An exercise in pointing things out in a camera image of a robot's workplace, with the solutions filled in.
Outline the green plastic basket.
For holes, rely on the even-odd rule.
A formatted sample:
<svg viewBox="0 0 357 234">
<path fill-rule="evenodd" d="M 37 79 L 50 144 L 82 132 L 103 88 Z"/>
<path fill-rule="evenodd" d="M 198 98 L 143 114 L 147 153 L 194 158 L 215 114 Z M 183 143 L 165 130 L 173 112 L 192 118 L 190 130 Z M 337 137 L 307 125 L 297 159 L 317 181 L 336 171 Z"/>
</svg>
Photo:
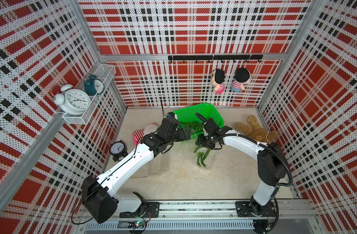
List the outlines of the green plastic basket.
<svg viewBox="0 0 357 234">
<path fill-rule="evenodd" d="M 202 103 L 194 106 L 185 107 L 183 109 L 174 111 L 177 120 L 182 127 L 188 126 L 191 130 L 191 138 L 203 134 L 203 121 L 196 116 L 196 113 L 202 115 L 206 120 L 213 119 L 213 121 L 221 128 L 224 126 L 224 120 L 217 109 L 209 103 Z"/>
</svg>

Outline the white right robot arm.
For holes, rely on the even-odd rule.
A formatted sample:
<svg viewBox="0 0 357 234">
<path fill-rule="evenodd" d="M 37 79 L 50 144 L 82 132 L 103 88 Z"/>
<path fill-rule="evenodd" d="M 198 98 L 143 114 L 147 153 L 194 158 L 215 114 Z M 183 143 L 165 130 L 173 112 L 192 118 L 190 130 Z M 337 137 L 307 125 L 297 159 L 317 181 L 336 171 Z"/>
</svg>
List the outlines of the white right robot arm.
<svg viewBox="0 0 357 234">
<path fill-rule="evenodd" d="M 228 126 L 219 127 L 213 119 L 206 119 L 197 114 L 202 121 L 204 133 L 199 134 L 196 145 L 210 150 L 221 150 L 222 146 L 233 147 L 247 154 L 257 162 L 260 178 L 258 187 L 249 201 L 246 214 L 262 216 L 272 206 L 280 187 L 289 187 L 293 183 L 288 162 L 275 143 L 263 143 L 242 135 Z"/>
</svg>

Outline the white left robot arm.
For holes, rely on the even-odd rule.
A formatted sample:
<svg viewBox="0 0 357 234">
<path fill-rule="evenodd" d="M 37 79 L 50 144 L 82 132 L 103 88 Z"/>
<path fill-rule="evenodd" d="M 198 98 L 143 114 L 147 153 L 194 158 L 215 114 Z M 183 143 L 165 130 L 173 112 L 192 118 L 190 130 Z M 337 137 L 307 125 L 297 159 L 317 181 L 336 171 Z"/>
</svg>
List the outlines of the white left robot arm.
<svg viewBox="0 0 357 234">
<path fill-rule="evenodd" d="M 117 165 L 96 178 L 88 176 L 82 184 L 82 204 L 98 223 L 114 213 L 130 213 L 142 217 L 147 201 L 139 193 L 118 194 L 121 186 L 143 165 L 157 155 L 166 153 L 175 142 L 191 138 L 188 126 L 181 126 L 174 117 L 166 117 L 160 127 L 143 136 L 136 148 Z"/>
</svg>

